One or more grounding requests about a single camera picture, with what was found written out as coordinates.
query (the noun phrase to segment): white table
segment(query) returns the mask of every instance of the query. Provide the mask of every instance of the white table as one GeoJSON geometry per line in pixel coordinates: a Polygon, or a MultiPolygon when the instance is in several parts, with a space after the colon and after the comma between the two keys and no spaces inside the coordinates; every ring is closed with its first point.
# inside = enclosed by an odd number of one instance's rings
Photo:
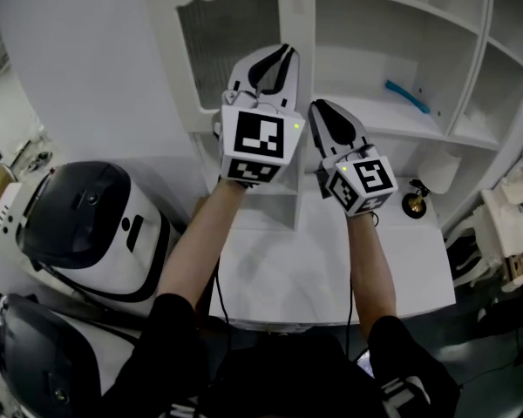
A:
{"type": "MultiPolygon", "coordinates": [[[[422,219],[411,219],[401,199],[414,192],[397,179],[377,213],[377,231],[389,262],[400,317],[455,303],[444,240],[430,198],[422,219]]],[[[343,210],[323,200],[316,178],[304,180],[296,232],[232,229],[221,254],[219,279],[229,319],[237,327],[295,331],[345,324],[349,314],[349,246],[343,210]]],[[[210,314],[223,317],[216,288],[210,314]]],[[[353,311],[353,322],[358,322],[353,311]]]]}

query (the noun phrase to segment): person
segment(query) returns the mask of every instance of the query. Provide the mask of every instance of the person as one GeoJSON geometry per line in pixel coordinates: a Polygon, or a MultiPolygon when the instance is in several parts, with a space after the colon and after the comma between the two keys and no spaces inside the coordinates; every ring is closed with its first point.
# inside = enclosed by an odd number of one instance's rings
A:
{"type": "Polygon", "coordinates": [[[231,350],[214,381],[194,309],[246,189],[221,179],[173,249],[146,328],[106,392],[103,416],[450,417],[459,390],[396,317],[390,269],[369,213],[347,218],[350,276],[374,378],[328,334],[261,339],[231,350]]]}

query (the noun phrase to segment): white robot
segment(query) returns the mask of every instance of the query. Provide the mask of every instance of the white robot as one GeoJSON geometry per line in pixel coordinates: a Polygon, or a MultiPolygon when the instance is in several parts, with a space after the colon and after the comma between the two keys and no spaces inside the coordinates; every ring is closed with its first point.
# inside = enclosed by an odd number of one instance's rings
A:
{"type": "Polygon", "coordinates": [[[322,163],[316,172],[322,195],[333,195],[348,217],[378,209],[397,191],[390,162],[368,141],[362,123],[324,99],[309,108],[309,121],[322,163]]]}
{"type": "Polygon", "coordinates": [[[298,66],[298,53],[286,44],[262,48],[236,63],[214,123],[223,178],[246,185],[270,183],[290,164],[306,124],[295,112],[298,66]],[[277,62],[275,87],[258,90],[277,62]]]}
{"type": "Polygon", "coordinates": [[[100,161],[61,165],[24,210],[4,217],[35,268],[141,317],[153,307],[163,266],[180,237],[126,171],[100,161]]]}

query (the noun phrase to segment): cabinet door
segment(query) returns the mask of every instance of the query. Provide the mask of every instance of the cabinet door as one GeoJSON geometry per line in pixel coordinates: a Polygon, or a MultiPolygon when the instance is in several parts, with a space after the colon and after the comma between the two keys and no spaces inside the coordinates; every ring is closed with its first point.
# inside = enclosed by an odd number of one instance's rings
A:
{"type": "MultiPolygon", "coordinates": [[[[301,58],[296,108],[312,92],[315,0],[146,0],[180,120],[190,133],[211,132],[213,115],[237,60],[286,43],[301,58]]],[[[276,70],[262,86],[271,86],[276,70]]]]}

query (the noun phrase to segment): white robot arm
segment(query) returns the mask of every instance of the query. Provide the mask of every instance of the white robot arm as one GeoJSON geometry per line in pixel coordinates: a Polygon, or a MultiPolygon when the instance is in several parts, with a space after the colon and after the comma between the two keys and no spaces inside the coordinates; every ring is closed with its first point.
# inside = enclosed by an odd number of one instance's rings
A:
{"type": "Polygon", "coordinates": [[[397,191],[390,162],[369,143],[362,123],[324,99],[309,108],[309,122],[322,163],[316,173],[322,195],[333,195],[351,217],[378,209],[397,191]]]}
{"type": "Polygon", "coordinates": [[[262,48],[234,66],[214,123],[221,142],[222,178],[270,183],[290,164],[306,124],[295,112],[298,66],[298,53],[286,44],[262,48]],[[278,62],[275,87],[258,90],[278,62]]]}

